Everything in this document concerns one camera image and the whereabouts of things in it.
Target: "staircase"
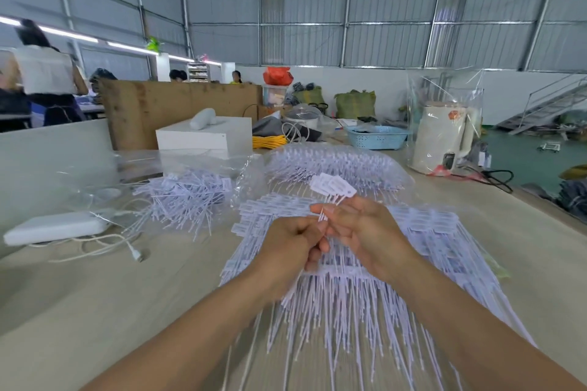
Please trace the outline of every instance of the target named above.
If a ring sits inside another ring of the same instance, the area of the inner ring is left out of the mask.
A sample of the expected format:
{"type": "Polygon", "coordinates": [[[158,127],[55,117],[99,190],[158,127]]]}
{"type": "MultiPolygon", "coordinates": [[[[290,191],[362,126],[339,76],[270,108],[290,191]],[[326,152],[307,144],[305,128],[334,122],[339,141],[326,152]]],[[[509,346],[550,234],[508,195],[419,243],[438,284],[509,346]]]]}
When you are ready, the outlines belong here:
{"type": "Polygon", "coordinates": [[[559,79],[556,82],[553,82],[547,86],[542,87],[540,90],[536,90],[530,93],[530,95],[528,96],[528,102],[526,103],[526,107],[524,108],[524,112],[512,116],[511,118],[506,119],[503,122],[500,122],[496,125],[496,127],[510,130],[510,135],[517,135],[518,133],[528,130],[529,128],[547,124],[555,117],[571,110],[573,106],[575,106],[576,104],[584,100],[587,100],[587,76],[585,76],[579,81],[569,83],[563,86],[562,88],[556,89],[544,96],[541,96],[538,99],[534,99],[532,103],[530,102],[532,95],[535,95],[537,92],[542,91],[545,88],[562,81],[563,79],[567,79],[570,76],[573,75],[571,74],[565,76],[564,78],[559,79]],[[559,92],[561,90],[564,90],[561,94],[544,100],[545,98],[548,98],[554,93],[559,92]]]}

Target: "coiled yellow cord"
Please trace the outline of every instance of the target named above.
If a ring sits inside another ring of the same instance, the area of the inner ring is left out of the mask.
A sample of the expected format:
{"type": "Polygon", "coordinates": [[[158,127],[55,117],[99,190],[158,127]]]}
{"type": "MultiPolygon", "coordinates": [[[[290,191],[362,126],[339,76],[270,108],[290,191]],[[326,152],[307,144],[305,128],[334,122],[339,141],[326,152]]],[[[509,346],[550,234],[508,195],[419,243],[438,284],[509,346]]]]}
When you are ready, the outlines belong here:
{"type": "Polygon", "coordinates": [[[284,135],[279,136],[253,136],[253,148],[254,149],[276,149],[282,145],[288,143],[287,138],[284,135]]]}

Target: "plastic storage bin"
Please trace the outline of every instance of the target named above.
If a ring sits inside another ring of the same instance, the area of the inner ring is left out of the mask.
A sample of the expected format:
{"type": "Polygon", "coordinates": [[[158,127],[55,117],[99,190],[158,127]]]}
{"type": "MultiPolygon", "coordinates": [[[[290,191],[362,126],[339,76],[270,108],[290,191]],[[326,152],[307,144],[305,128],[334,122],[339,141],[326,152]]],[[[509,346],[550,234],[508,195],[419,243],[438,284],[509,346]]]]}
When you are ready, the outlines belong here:
{"type": "Polygon", "coordinates": [[[360,133],[367,131],[363,126],[345,127],[345,130],[353,147],[370,150],[398,150],[411,133],[409,130],[385,125],[369,126],[370,133],[360,133]]]}
{"type": "Polygon", "coordinates": [[[287,90],[288,87],[283,85],[263,85],[263,104],[268,107],[283,107],[287,90]]]}

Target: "white kettle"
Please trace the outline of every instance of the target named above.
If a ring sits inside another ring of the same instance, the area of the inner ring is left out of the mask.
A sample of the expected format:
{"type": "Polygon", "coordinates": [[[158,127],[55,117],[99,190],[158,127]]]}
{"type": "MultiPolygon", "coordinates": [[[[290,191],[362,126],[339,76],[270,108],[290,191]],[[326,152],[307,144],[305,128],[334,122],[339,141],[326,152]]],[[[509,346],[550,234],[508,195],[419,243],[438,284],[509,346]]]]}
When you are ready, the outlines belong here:
{"type": "Polygon", "coordinates": [[[413,169],[424,174],[451,172],[471,151],[479,134],[480,110],[455,102],[428,102],[418,127],[413,169]]]}

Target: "hand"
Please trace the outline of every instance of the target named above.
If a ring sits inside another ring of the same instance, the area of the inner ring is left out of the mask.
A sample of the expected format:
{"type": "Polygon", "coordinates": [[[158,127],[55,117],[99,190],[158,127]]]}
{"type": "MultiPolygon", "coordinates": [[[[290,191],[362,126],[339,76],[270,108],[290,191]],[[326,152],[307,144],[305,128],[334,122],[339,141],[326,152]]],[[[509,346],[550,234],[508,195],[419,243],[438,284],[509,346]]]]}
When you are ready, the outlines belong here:
{"type": "Polygon", "coordinates": [[[277,218],[249,269],[260,274],[269,299],[281,299],[300,271],[315,271],[322,253],[330,250],[324,238],[328,223],[316,217],[277,218]]]}
{"type": "Polygon", "coordinates": [[[340,239],[371,275],[386,283],[392,282],[395,267],[404,256],[415,253],[383,204],[353,196],[340,206],[312,204],[310,210],[324,210],[329,220],[327,235],[340,239]]]}

